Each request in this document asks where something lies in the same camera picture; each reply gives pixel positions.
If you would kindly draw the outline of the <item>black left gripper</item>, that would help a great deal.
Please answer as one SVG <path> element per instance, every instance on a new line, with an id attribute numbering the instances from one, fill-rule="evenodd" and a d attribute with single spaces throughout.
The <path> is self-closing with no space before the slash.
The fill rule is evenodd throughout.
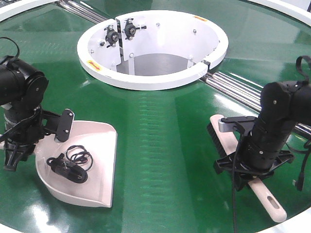
<path id="1" fill-rule="evenodd" d="M 5 132 L 0 136 L 0 149 L 5 152 L 4 170 L 16 171 L 26 162 L 36 144 L 45 136 L 42 105 L 26 109 L 24 105 L 4 104 Z"/>

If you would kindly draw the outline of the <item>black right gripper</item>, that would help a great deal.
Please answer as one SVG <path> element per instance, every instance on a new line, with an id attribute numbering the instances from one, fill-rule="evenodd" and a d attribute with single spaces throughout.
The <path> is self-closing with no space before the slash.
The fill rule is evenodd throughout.
<path id="1" fill-rule="evenodd" d="M 248 144 L 247 138 L 238 140 L 235 152 L 225 155 L 219 139 L 215 136 L 213 140 L 220 155 L 214 162 L 214 169 L 217 174 L 223 171 L 234 173 L 234 187 L 237 191 L 241 191 L 253 178 L 271 177 L 274 170 L 294 160 L 294 155 L 288 150 L 262 150 L 256 145 Z"/>

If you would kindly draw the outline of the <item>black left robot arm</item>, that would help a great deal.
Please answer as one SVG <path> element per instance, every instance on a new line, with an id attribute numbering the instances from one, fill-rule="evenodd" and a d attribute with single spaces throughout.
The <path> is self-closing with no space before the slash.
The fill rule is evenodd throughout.
<path id="1" fill-rule="evenodd" d="M 0 60 L 0 104 L 4 109 L 4 169 L 16 171 L 45 136 L 42 107 L 49 81 L 44 73 L 14 56 Z"/>

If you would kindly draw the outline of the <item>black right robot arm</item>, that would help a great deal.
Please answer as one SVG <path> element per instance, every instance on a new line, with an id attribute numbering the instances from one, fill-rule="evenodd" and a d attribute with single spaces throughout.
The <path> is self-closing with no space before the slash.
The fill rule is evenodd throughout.
<path id="1" fill-rule="evenodd" d="M 274 82 L 260 94 L 261 112 L 257 117 L 211 118 L 209 129 L 221 145 L 216 173 L 233 174 L 234 187 L 240 191 L 253 178 L 268 178 L 294 156 L 283 150 L 298 123 L 311 124 L 311 85 L 308 81 Z"/>

